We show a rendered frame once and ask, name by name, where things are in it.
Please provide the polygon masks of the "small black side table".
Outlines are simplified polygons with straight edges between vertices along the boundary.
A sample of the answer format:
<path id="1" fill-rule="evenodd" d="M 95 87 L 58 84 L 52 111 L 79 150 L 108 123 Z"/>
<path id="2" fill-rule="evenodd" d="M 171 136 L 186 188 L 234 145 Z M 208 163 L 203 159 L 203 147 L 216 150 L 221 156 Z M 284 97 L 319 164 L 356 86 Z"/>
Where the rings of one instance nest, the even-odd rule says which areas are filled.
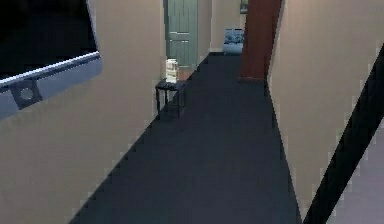
<path id="1" fill-rule="evenodd" d="M 164 92 L 164 107 L 165 110 L 168 110 L 170 104 L 169 104 L 169 92 L 173 92 L 174 96 L 172 98 L 172 101 L 175 102 L 176 105 L 176 111 L 177 116 L 181 117 L 182 110 L 186 107 L 186 81 L 185 80 L 179 80 L 175 83 L 167 82 L 166 79 L 160 80 L 155 85 L 155 95 L 156 95 L 156 109 L 157 114 L 159 116 L 160 114 L 160 92 Z"/>

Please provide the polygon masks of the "white box-shaped object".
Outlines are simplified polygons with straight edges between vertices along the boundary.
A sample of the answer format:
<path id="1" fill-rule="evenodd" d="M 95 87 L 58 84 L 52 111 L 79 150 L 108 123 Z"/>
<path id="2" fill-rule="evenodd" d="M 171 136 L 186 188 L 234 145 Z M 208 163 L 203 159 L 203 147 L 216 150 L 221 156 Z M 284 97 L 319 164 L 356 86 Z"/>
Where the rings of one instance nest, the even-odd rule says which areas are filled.
<path id="1" fill-rule="evenodd" d="M 176 83 L 178 81 L 179 66 L 176 59 L 166 60 L 166 81 L 169 83 Z"/>

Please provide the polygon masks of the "grey-green panelled room door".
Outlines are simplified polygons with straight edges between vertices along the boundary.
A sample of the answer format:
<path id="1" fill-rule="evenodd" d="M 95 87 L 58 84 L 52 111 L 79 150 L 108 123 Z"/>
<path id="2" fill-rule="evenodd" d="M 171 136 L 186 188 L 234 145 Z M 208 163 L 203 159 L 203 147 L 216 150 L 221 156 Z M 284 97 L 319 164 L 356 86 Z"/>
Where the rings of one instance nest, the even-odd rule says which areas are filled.
<path id="1" fill-rule="evenodd" d="M 198 0 L 163 0 L 166 56 L 194 70 L 198 59 Z"/>

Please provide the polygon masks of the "red-brown room door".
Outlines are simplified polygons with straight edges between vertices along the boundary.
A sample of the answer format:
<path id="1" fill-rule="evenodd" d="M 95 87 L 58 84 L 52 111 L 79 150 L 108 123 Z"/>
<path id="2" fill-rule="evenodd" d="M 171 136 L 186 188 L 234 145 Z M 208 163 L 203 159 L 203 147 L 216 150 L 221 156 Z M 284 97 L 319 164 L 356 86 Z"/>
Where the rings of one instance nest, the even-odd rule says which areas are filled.
<path id="1" fill-rule="evenodd" d="M 239 79 L 265 80 L 269 71 L 282 0 L 249 0 Z"/>

